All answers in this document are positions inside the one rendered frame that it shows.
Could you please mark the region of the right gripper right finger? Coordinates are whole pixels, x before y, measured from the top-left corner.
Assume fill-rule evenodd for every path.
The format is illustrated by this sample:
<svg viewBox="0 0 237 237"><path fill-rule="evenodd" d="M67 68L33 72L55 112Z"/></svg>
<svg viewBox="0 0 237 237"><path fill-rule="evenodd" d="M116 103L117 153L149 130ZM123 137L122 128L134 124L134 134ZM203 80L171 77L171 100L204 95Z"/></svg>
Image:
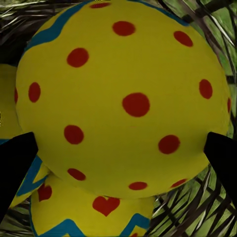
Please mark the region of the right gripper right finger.
<svg viewBox="0 0 237 237"><path fill-rule="evenodd" d="M237 209L237 141L209 132L204 153Z"/></svg>

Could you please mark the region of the easter egg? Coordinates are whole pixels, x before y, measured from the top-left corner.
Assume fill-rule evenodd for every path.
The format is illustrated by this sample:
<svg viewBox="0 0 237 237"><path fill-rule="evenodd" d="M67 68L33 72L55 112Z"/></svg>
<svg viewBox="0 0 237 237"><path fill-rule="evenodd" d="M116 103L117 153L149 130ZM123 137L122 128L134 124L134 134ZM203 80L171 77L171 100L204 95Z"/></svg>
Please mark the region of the easter egg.
<svg viewBox="0 0 237 237"><path fill-rule="evenodd" d="M51 172L30 196L31 229L35 237L144 237L154 200L97 196Z"/></svg>
<svg viewBox="0 0 237 237"><path fill-rule="evenodd" d="M77 189L156 198L203 173L209 132L228 136L218 57L148 2L75 4L39 28L17 63L19 124L44 165Z"/></svg>
<svg viewBox="0 0 237 237"><path fill-rule="evenodd" d="M0 64L0 145L24 134L18 120L14 90L18 65ZM9 209L24 202L47 180L51 170L36 155Z"/></svg>

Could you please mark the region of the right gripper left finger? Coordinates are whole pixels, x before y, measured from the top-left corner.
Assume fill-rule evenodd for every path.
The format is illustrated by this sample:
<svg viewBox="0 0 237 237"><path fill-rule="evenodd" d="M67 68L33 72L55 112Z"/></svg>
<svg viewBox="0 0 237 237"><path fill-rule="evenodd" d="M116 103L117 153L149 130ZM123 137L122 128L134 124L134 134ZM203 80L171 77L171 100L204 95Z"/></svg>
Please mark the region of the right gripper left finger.
<svg viewBox="0 0 237 237"><path fill-rule="evenodd" d="M32 132L0 145L0 224L37 153Z"/></svg>

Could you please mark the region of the wicker basket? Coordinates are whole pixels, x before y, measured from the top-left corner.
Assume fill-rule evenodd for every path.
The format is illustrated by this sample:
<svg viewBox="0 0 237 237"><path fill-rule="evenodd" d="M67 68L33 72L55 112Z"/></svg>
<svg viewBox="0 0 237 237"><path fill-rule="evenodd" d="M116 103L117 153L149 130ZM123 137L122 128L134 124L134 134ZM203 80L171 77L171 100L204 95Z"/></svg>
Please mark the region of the wicker basket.
<svg viewBox="0 0 237 237"><path fill-rule="evenodd" d="M7 62L6 65L14 65L17 64L21 56L24 52L25 47L27 46L28 42L23 43L22 39L30 34L35 34L40 27L47 22L51 17L55 16L59 12L56 11L56 9L67 9L67 7L71 7L75 4L79 4L81 2L86 2L88 0L36 0L32 3L25 3L27 0L24 0L23 2L19 4L12 4L12 5L0 5L0 8L6 8L6 7L12 7L6 11L0 11L0 52L7 49L14 43L20 42L20 45L17 46L14 50L12 50L8 55L6 55L4 58L12 54L13 52L17 51L13 57ZM198 26L204 31L204 36L207 41L207 44L212 48L215 55L218 57L218 50L220 50L229 60L233 76L226 76L226 80L228 84L236 84L237 85L237 70L235 65L232 62L230 52L228 50L227 44L225 42L224 37L230 42L230 44L235 48L237 51L237 27L235 24L235 21L233 19L233 16L237 20L237 16L235 13L230 9L230 4L236 2L237 0L211 0L211 2L203 5L203 3L200 0L186 0L188 2L191 2L197 6L196 10L192 10L188 4L184 0L177 0L177 2L184 8L184 10L188 13L183 17L179 17L179 14L176 12L173 12L168 6L177 9L176 7L168 4L164 0L157 0L162 6L150 2L150 0L142 0L145 2L148 2L150 4L153 4L154 6L158 6L158 8L164 8L166 11L173 14L175 17L183 20L185 23L189 24L193 21L198 24ZM26 5L25 8L22 9L15 9L16 7L20 5ZM33 7L33 5L41 5L39 7ZM226 7L229 11L232 27L234 30L234 34L236 37L236 40L232 38L232 36L225 30L225 28L218 22L218 19L211 14L212 12L217 11L218 9L221 9L223 7ZM179 10L179 9L177 9ZM179 10L180 11L180 10ZM223 50L223 48L218 43L217 39L214 37L211 28L208 24L208 21L206 19L206 15L213 21L213 23L217 26L217 28L221 32L221 36L226 48L226 52ZM218 57L219 59L219 57ZM233 140L237 141L237 108L236 108L236 117L234 117L233 112L231 111L231 121L234 127L234 136ZM211 170L212 165L209 163L208 173L202 181L200 179L200 174L197 174L194 178L196 179L194 181L193 186L178 200L178 197L185 186L185 184L181 185L177 189L170 190L167 198L164 200L162 197L165 194L162 195L156 195L156 198L154 202L159 200L161 203L160 206L154 209L152 217L162 208L165 209L165 212L158 215L157 217L151 219L151 224L149 226L149 230L145 234L144 237L149 237L153 233L154 228L158 224L161 223L162 220L165 219L166 216L169 216L169 218L161 225L163 226L167 221L171 219L172 224L158 237L188 237L185 230L195 221L197 217L199 217L202 212L205 210L202 218L200 219L198 225L196 226L195 230L193 231L192 235L190 237L195 237L197 233L200 231L201 227L204 225L206 221L208 221L213 216L217 215L207 236L206 237L220 237L223 232L225 232L228 228L228 231L226 232L224 237L229 237L235 223L237 220L237 209L232 205L232 201L228 194L226 193L226 197L223 199L220 195L222 183L219 180L218 176L216 178L216 188L215 191L213 191L208 185L210 181L211 176ZM185 207L188 202L189 198L174 214L172 210L177 205L178 202L191 190L193 190L194 185L196 183L199 183L201 185L200 189L198 190L195 198L192 200L192 202L188 205L188 207L182 212L182 214L176 219L175 215ZM179 190L179 191L178 191ZM174 199L174 202L172 206L169 208L168 203L171 199L171 197L176 193L176 198ZM198 205L204 195L204 193L208 191L211 195L204 201L204 203L198 208ZM221 204L218 206L218 208L206 219L213 203L215 200L218 200ZM24 209L29 210L30 203L30 197L27 198L24 202L16 205L15 207L22 207ZM227 209L231 215L215 230L214 233L212 231L215 229L216 225L218 224L220 218L223 216L225 209ZM186 214L187 212L187 214ZM184 216L184 220L182 223L179 223L179 220ZM10 216L17 222L14 222L13 220L7 219L7 216ZM4 222L7 222L9 224L15 225L17 227L21 227L23 229L26 229L28 231L20 231L20 230L8 230L8 229L0 229L0 233L4 233L13 237L21 237L17 234L22 235L30 235L33 236L33 232L31 229L31 222L29 214L22 214L18 211L15 211L13 209L8 209L1 224ZM160 227L161 227L160 226ZM159 227L159 228L160 228ZM157 228L157 230L159 229ZM151 233L151 234L150 234ZM212 234L211 234L212 233ZM234 237L237 237L237 233L234 235Z"/></svg>

